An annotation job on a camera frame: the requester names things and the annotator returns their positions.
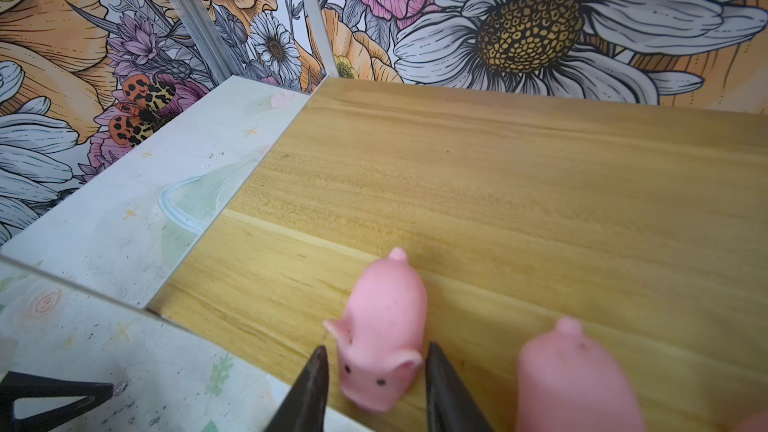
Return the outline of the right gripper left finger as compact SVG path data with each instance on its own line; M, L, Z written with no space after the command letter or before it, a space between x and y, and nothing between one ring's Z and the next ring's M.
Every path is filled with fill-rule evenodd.
M315 348L265 432L323 432L329 391L324 345Z

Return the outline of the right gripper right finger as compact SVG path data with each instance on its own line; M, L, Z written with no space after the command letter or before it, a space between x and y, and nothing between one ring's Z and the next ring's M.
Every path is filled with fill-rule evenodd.
M429 432L493 431L437 342L428 347L425 384Z

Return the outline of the pink pig toy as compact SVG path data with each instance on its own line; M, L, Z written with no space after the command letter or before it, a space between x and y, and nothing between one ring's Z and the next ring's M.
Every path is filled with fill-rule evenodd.
M575 318L523 346L517 378L517 431L647 429L626 374Z
M390 411L424 363L425 285L395 247L357 280L339 319L324 327L336 341L342 393L373 413Z

